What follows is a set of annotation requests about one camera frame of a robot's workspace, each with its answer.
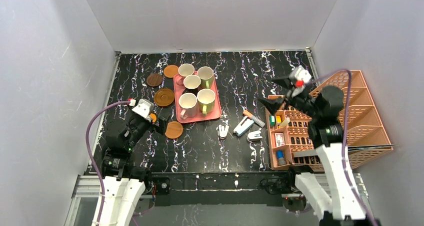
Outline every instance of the green mug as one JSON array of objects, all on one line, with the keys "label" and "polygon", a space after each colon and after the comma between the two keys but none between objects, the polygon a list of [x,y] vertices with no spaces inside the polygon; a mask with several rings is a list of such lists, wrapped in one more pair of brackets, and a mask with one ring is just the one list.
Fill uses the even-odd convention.
[{"label": "green mug", "polygon": [[200,77],[200,87],[210,89],[214,83],[214,71],[210,67],[201,67],[197,71],[197,75]]},{"label": "green mug", "polygon": [[201,89],[197,93],[197,101],[203,116],[206,116],[209,112],[214,110],[215,92],[211,89]]}]

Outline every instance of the white mug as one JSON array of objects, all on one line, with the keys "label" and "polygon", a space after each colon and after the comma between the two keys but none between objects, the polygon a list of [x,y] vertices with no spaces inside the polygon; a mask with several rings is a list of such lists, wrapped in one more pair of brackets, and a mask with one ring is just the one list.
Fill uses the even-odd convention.
[{"label": "white mug", "polygon": [[181,76],[181,80],[177,82],[178,85],[183,85],[183,80],[189,75],[193,75],[195,72],[195,67],[192,64],[185,63],[178,67],[178,74]]},{"label": "white mug", "polygon": [[198,113],[198,99],[193,93],[182,94],[178,99],[178,104],[182,108],[179,116],[185,120],[189,117],[194,117]]},{"label": "white mug", "polygon": [[188,92],[196,95],[199,91],[198,88],[200,86],[201,80],[200,77],[196,75],[189,75],[184,78],[182,83],[184,84],[185,88],[187,88]]}]

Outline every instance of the stapler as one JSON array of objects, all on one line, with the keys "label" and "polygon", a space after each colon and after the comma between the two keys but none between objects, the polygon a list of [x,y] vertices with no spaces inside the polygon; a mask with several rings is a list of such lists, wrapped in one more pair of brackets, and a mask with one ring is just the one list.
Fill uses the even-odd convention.
[{"label": "stapler", "polygon": [[219,125],[217,129],[218,129],[219,138],[225,139],[227,137],[227,134],[228,134],[228,129],[229,129],[228,125],[226,125],[226,126]]},{"label": "stapler", "polygon": [[253,142],[253,141],[261,141],[261,140],[262,140],[262,136],[261,136],[261,134],[260,134],[260,130],[258,130],[258,131],[254,131],[254,132],[250,132],[250,133],[247,135],[247,140],[248,140],[249,142]]},{"label": "stapler", "polygon": [[243,118],[243,120],[235,127],[234,132],[237,137],[240,137],[245,133],[247,130],[249,130],[250,127],[253,126],[255,122],[253,120],[248,119],[247,116]]}]

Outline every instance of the white wall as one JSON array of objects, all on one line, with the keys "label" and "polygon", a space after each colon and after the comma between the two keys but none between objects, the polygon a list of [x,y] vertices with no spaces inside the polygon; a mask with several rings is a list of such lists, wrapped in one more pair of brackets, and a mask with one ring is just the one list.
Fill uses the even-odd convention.
[{"label": "white wall", "polygon": [[359,169],[384,226],[422,225],[423,0],[338,0],[313,48],[318,73],[360,69],[393,153]]},{"label": "white wall", "polygon": [[336,0],[87,0],[115,51],[293,50]]},{"label": "white wall", "polygon": [[0,224],[63,225],[114,51],[86,0],[0,0],[0,52]]}]

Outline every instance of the round wooden coaster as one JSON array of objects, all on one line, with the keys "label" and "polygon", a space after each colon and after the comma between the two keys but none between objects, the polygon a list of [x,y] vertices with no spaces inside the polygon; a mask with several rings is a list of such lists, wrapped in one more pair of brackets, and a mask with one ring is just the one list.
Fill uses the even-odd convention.
[{"label": "round wooden coaster", "polygon": [[154,103],[160,107],[166,107],[172,104],[175,96],[174,92],[168,88],[162,88],[157,91],[153,97]]},{"label": "round wooden coaster", "polygon": [[179,122],[170,122],[168,123],[168,127],[166,127],[165,136],[169,139],[177,139],[182,135],[183,126]]},{"label": "round wooden coaster", "polygon": [[147,77],[147,85],[157,87],[162,84],[164,78],[158,73],[152,73]]},{"label": "round wooden coaster", "polygon": [[174,78],[174,76],[178,74],[178,66],[169,65],[165,67],[165,69],[163,70],[163,74],[168,78]]}]

